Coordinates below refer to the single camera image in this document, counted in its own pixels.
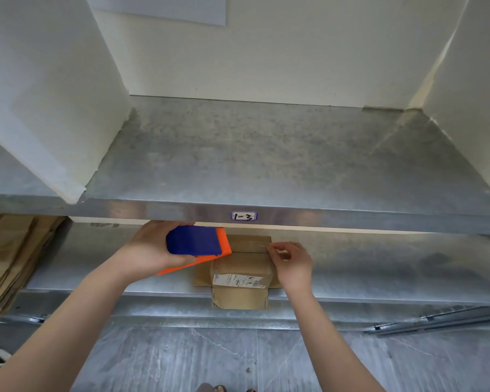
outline blue and orange object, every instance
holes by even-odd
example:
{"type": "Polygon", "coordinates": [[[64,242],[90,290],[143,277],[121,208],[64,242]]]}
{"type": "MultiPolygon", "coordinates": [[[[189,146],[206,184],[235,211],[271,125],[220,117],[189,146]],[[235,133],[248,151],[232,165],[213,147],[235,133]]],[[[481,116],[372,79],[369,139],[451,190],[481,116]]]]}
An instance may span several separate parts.
{"type": "Polygon", "coordinates": [[[232,253],[225,230],[221,227],[179,226],[166,237],[167,249],[173,255],[192,255],[194,263],[182,267],[170,267],[158,275],[181,270],[196,264],[227,256],[232,253]]]}

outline floor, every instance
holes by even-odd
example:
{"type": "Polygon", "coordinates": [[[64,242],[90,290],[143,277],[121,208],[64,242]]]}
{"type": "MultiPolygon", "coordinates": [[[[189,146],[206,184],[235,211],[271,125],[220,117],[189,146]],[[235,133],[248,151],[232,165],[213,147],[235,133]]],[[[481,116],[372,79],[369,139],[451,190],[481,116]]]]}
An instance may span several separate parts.
{"type": "MultiPolygon", "coordinates": [[[[14,351],[35,330],[0,324],[0,348],[14,351]]],[[[346,341],[387,391],[490,392],[490,330],[346,341]]],[[[72,391],[319,391],[299,331],[107,326],[72,391]]]]}

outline sticker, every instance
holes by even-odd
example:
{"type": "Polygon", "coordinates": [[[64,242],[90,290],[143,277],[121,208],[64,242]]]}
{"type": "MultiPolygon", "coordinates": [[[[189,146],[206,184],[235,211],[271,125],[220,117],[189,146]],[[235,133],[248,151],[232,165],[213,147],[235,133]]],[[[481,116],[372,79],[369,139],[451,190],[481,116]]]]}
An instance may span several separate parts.
{"type": "Polygon", "coordinates": [[[260,281],[262,279],[263,277],[250,277],[248,275],[215,274],[213,278],[213,285],[265,289],[267,286],[260,285],[260,281]]]}
{"type": "Polygon", "coordinates": [[[251,222],[257,218],[256,212],[232,212],[232,219],[236,222],[251,222]]]}

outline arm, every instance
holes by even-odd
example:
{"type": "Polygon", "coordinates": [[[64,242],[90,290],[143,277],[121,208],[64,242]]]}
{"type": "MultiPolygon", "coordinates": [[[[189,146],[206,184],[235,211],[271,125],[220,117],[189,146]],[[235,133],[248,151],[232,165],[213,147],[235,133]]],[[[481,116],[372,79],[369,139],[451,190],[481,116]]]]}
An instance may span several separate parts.
{"type": "Polygon", "coordinates": [[[65,302],[0,368],[0,391],[68,391],[125,288],[167,267],[194,261],[165,244],[176,222],[145,224],[92,271],[65,302]]]}
{"type": "Polygon", "coordinates": [[[326,392],[384,392],[314,297],[311,287],[313,261],[301,243],[271,243],[268,251],[293,306],[321,389],[326,392]]]}

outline orange block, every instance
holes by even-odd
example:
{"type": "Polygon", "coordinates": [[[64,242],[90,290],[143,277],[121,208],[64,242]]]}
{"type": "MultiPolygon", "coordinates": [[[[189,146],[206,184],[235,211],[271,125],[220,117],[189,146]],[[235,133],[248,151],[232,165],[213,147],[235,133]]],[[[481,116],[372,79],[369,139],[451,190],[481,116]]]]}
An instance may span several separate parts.
{"type": "Polygon", "coordinates": [[[163,274],[168,274],[169,272],[181,270],[182,268],[187,268],[191,267],[196,264],[203,263],[205,261],[210,261],[217,259],[219,257],[223,256],[228,256],[229,254],[232,253],[232,250],[230,250],[230,244],[229,240],[227,239],[227,234],[225,233],[225,230],[221,227],[216,228],[216,236],[218,237],[219,245],[222,248],[222,254],[219,256],[196,256],[196,261],[192,264],[184,265],[182,267],[170,267],[170,268],[165,268],[163,271],[160,271],[158,275],[163,275],[163,274]]]}

